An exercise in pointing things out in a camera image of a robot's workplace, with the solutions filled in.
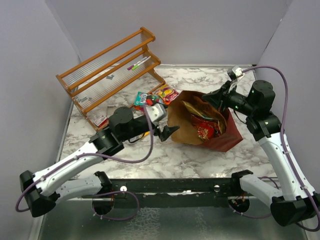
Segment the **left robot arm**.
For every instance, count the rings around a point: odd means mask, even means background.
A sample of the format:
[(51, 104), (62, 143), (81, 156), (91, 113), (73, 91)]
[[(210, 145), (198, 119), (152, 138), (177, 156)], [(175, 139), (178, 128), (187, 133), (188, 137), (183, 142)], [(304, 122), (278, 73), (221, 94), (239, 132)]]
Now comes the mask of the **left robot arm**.
[(135, 163), (115, 157), (124, 149), (124, 142), (146, 132), (164, 142), (178, 126), (159, 128), (159, 122), (167, 116), (166, 106), (157, 103), (144, 106), (144, 114), (134, 117), (129, 107), (119, 107), (108, 118), (108, 124), (99, 130), (82, 147), (59, 162), (35, 173), (26, 170), (20, 174), (21, 196), (15, 205), (19, 208), (21, 200), (27, 203), (27, 211), (32, 217), (40, 217), (50, 212), (57, 203), (77, 197), (106, 197), (115, 195), (113, 184), (105, 172), (98, 171), (92, 177), (73, 179), (74, 176), (104, 160), (121, 163)]

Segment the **red brown paper bag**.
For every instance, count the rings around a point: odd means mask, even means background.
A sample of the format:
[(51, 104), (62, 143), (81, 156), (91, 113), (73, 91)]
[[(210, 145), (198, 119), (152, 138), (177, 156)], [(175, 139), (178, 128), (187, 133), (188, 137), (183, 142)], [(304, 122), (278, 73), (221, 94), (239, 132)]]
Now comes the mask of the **red brown paper bag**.
[(202, 100), (204, 94), (182, 91), (170, 102), (167, 125), (179, 126), (173, 142), (227, 152), (243, 140), (228, 109), (220, 112)]

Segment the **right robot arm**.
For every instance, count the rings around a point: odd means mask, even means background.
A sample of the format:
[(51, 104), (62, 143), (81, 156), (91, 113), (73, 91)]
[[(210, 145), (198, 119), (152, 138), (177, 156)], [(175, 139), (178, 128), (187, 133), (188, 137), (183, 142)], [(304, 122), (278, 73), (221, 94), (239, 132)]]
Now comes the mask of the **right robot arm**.
[(220, 89), (204, 94), (202, 100), (220, 112), (233, 109), (246, 116), (246, 127), (266, 153), (281, 188), (274, 188), (244, 170), (232, 174), (229, 189), (236, 196), (244, 192), (255, 196), (285, 227), (313, 218), (320, 208), (320, 195), (302, 173), (281, 133), (279, 118), (271, 112), (275, 96), (273, 86), (265, 80), (254, 81), (248, 96), (236, 92), (231, 81), (227, 81)]

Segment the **teal Fox's candy bag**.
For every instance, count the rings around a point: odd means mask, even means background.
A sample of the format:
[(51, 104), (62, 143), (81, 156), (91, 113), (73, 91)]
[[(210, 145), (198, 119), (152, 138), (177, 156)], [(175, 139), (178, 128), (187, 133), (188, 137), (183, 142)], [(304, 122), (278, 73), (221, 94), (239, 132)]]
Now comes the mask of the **teal Fox's candy bag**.
[(157, 96), (139, 91), (136, 95), (133, 105), (137, 107), (140, 107), (140, 106), (143, 107), (145, 104), (152, 106), (153, 104), (156, 104), (159, 102), (160, 102), (160, 99)]

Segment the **red rice cracker bag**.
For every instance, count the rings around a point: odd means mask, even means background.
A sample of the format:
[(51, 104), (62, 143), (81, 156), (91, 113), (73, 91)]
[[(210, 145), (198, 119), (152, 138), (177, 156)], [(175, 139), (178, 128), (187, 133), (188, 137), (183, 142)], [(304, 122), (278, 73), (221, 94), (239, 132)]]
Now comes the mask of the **red rice cracker bag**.
[(218, 119), (206, 119), (197, 115), (191, 115), (191, 123), (202, 141), (217, 138), (225, 132), (225, 124)]

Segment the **beige snack packet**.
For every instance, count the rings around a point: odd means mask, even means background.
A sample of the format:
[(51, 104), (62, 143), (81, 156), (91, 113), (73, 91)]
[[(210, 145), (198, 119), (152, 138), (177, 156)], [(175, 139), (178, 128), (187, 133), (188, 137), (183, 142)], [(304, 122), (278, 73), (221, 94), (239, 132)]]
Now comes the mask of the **beige snack packet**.
[(201, 120), (216, 123), (221, 134), (226, 132), (227, 122), (225, 117), (210, 104), (202, 102), (197, 96), (193, 97), (193, 103), (186, 100), (181, 100), (180, 102), (190, 114), (195, 115)]

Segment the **orange fruit candy bag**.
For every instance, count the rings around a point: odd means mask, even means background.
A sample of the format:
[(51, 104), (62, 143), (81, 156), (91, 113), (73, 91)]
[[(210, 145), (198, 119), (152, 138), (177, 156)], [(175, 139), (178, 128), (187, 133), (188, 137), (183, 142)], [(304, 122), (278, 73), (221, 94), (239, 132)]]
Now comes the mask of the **orange fruit candy bag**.
[(133, 107), (134, 107), (137, 111), (140, 111), (140, 112), (142, 112), (142, 113), (145, 112), (143, 105), (134, 105)]

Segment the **yellow snack bar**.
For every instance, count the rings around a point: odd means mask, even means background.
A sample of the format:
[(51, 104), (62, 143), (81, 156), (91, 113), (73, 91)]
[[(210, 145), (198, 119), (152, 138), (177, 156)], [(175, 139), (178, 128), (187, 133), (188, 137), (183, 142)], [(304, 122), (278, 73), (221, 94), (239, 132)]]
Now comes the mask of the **yellow snack bar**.
[(148, 131), (148, 132), (145, 132), (145, 133), (142, 133), (142, 134), (137, 135), (137, 136), (135, 136), (135, 137), (133, 137), (133, 138), (130, 138), (128, 141), (129, 141), (130, 143), (137, 142), (137, 141), (143, 139), (144, 137), (146, 137), (149, 133), (150, 133), (149, 131)]

